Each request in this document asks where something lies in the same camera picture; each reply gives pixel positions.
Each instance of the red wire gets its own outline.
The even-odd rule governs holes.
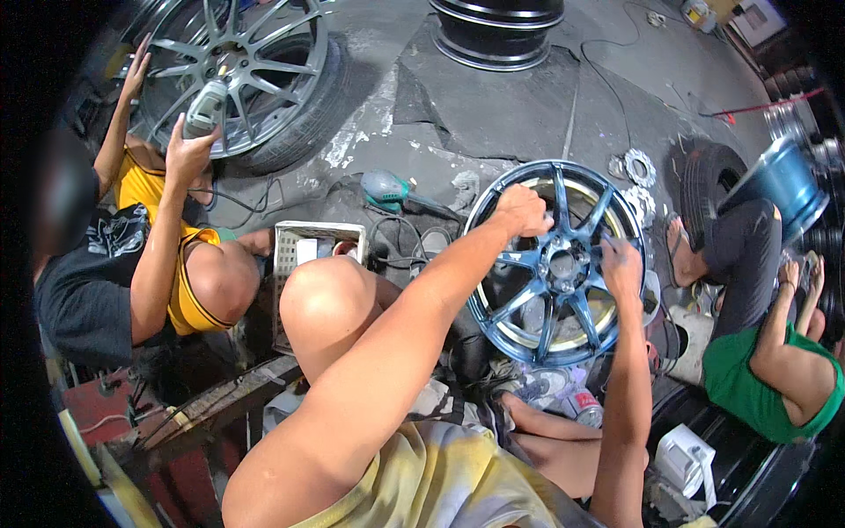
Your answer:
[[[772,106],[786,105],[788,103],[800,101],[802,99],[809,99],[813,95],[818,95],[823,91],[825,91],[824,88],[816,88],[815,90],[811,91],[810,93],[803,94],[800,97],[795,97],[794,99],[786,99],[784,101],[775,101],[773,103],[767,103],[765,105],[749,106],[747,108],[738,108],[736,110],[724,110],[722,112],[716,112],[715,114],[699,114],[699,115],[702,116],[702,117],[716,117],[716,116],[724,116],[726,114],[741,114],[743,112],[753,112],[754,110],[763,110],[764,108],[771,108]]]

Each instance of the man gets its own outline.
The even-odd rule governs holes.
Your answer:
[[[93,174],[81,143],[58,132],[42,171],[36,315],[50,346],[90,367],[129,366],[142,345],[232,326],[258,289],[253,255],[272,247],[269,230],[224,240],[182,220],[188,188],[201,185],[219,130],[183,139],[179,116],[165,160],[127,136],[149,42],[147,35],[135,54]],[[95,207],[111,188],[114,215]]]
[[[692,252],[680,218],[670,222],[667,243],[679,286],[704,276],[726,285],[703,358],[711,401],[772,442],[788,444],[815,436],[836,415],[845,387],[845,355],[841,340],[835,356],[816,343],[824,329],[815,308],[824,285],[823,260],[796,324],[788,321],[799,267],[789,262],[778,273],[781,230],[777,207],[761,199],[715,220],[698,253]],[[771,303],[776,275],[779,287]]]
[[[601,438],[597,470],[580,473],[577,455],[567,459],[571,467],[563,459],[554,464],[547,449],[538,473],[480,427],[403,423],[455,315],[509,240],[549,229],[545,209],[536,192],[508,188],[488,220],[451,243],[404,291],[343,256],[297,267],[281,295],[281,318],[311,388],[235,471],[223,501],[226,525],[589,524],[553,484],[565,481],[576,496],[592,494],[591,512],[601,522],[641,526],[651,380],[641,262],[626,241],[602,242],[620,325],[602,434],[527,410],[511,395],[503,400],[517,426],[533,433],[521,436],[547,440],[545,447]],[[579,481],[588,483],[578,488]]]

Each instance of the white basket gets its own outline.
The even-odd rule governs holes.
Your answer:
[[[336,222],[301,222],[285,220],[275,225],[275,251],[273,254],[273,350],[282,354],[292,354],[291,344],[279,318],[279,297],[285,287],[287,277],[297,267],[297,241],[304,238],[334,238],[335,242],[354,242],[358,245],[357,258],[363,265],[367,254],[367,229],[358,224],[339,224]]]

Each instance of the blue wheel barrel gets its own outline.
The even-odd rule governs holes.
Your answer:
[[[719,204],[723,213],[753,199],[769,199],[781,211],[783,246],[819,220],[831,197],[819,189],[810,163],[790,136],[776,139]]]

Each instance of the power tool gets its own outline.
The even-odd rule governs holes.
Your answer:
[[[191,102],[188,113],[185,115],[183,130],[185,139],[200,138],[214,132],[218,118],[221,116],[221,109],[226,104],[226,97],[229,95],[228,86],[220,79],[225,74],[226,66],[223,66],[217,78],[206,83]]]
[[[366,194],[367,201],[373,207],[385,213],[398,215],[402,212],[402,205],[405,202],[413,202],[442,218],[456,220],[460,223],[465,221],[464,218],[461,218],[445,205],[414,193],[410,182],[406,182],[393,172],[384,169],[364,172],[361,176],[361,187]]]

